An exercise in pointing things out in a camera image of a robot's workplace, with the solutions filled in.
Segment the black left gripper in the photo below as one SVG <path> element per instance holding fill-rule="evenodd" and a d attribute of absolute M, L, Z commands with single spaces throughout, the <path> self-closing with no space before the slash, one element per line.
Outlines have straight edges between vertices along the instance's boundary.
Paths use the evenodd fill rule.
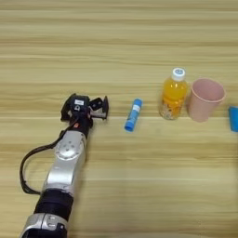
<path fill-rule="evenodd" d="M 93 126 L 94 119 L 107 119 L 109 112 L 108 97 L 104 97 L 102 107 L 96 110 L 91 106 L 77 106 L 74 108 L 75 96 L 76 94 L 71 94 L 64 102 L 60 111 L 60 120 L 62 122 L 68 122 L 70 130 L 81 132 L 87 137 L 89 130 Z"/>

